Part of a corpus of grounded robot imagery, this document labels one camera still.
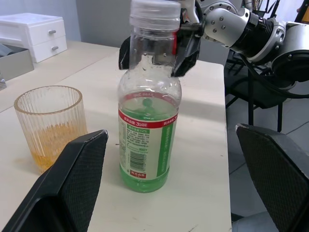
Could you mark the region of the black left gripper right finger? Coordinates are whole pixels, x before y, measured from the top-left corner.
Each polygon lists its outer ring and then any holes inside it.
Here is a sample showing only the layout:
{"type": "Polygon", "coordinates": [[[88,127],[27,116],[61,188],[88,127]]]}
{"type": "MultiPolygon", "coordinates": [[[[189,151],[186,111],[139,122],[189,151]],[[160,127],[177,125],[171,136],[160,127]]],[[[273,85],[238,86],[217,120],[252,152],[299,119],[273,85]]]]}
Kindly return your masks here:
{"type": "Polygon", "coordinates": [[[280,232],[309,230],[309,156],[287,135],[247,124],[236,134],[251,180],[280,232]]]}

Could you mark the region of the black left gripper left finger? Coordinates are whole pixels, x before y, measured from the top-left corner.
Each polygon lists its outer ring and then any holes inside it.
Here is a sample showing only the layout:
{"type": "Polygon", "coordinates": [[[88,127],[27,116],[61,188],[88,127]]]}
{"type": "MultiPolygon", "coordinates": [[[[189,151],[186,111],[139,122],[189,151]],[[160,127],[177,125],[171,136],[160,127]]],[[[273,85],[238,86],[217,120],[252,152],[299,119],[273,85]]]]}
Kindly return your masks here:
{"type": "Polygon", "coordinates": [[[108,132],[69,142],[34,183],[3,228],[5,232],[85,232],[102,177],[108,132]]]}

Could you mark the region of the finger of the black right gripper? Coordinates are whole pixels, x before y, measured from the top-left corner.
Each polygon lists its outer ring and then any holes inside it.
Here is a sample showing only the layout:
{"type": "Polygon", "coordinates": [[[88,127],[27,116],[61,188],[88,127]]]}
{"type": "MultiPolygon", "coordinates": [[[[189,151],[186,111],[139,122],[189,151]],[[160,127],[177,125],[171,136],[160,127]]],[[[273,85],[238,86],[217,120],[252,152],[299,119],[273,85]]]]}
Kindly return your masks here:
{"type": "Polygon", "coordinates": [[[130,67],[130,42],[131,37],[126,38],[119,49],[118,68],[128,70],[130,67]]]}
{"type": "Polygon", "coordinates": [[[176,60],[171,77],[184,77],[195,66],[200,53],[201,40],[181,40],[177,42],[176,60]]]}

